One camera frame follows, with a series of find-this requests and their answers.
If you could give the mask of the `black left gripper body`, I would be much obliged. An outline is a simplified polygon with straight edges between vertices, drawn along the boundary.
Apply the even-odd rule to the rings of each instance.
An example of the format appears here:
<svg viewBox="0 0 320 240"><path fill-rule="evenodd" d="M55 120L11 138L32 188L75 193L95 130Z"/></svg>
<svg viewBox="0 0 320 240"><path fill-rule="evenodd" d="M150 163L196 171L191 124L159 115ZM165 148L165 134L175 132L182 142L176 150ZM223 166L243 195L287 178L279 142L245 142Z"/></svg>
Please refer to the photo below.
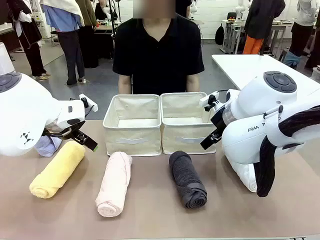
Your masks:
<svg viewBox="0 0 320 240"><path fill-rule="evenodd" d="M80 131L78 128L71 128L69 127L67 129L67 132L65 133L65 140L72 139L76 141L79 144L84 144L87 140L87 135Z"/></svg>

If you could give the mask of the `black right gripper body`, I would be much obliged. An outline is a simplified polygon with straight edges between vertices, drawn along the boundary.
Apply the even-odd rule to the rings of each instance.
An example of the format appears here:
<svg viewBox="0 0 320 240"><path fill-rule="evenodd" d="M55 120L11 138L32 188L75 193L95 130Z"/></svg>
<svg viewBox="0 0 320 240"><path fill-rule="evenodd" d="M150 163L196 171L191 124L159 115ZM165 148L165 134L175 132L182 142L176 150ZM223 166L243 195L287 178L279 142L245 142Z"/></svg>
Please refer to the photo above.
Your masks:
<svg viewBox="0 0 320 240"><path fill-rule="evenodd" d="M227 126L223 120L223 112L224 109L219 109L210 119L213 125L216 127L216 131L219 133L222 133Z"/></svg>

